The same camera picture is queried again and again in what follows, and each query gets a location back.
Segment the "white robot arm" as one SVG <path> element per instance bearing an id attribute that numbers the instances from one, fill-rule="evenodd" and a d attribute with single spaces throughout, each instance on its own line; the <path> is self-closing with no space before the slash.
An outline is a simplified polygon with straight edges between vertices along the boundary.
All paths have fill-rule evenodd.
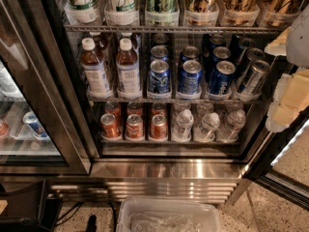
<path id="1" fill-rule="evenodd" d="M 309 6 L 265 47 L 265 53 L 286 56 L 289 63 L 299 67 L 296 73 L 279 79 L 267 112 L 267 130 L 281 132 L 309 105 Z"/>

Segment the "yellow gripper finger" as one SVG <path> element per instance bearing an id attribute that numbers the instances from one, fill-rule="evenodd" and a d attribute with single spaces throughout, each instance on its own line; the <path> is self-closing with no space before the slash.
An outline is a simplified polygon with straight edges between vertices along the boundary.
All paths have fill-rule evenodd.
<path id="1" fill-rule="evenodd" d="M 301 68 L 293 74 L 283 73 L 267 112 L 267 130 L 281 132 L 287 129 L 308 105 L 309 70 Z"/>
<path id="2" fill-rule="evenodd" d="M 285 56 L 287 54 L 286 42 L 291 28 L 285 29 L 275 40 L 268 43 L 264 52 L 272 56 Z"/>

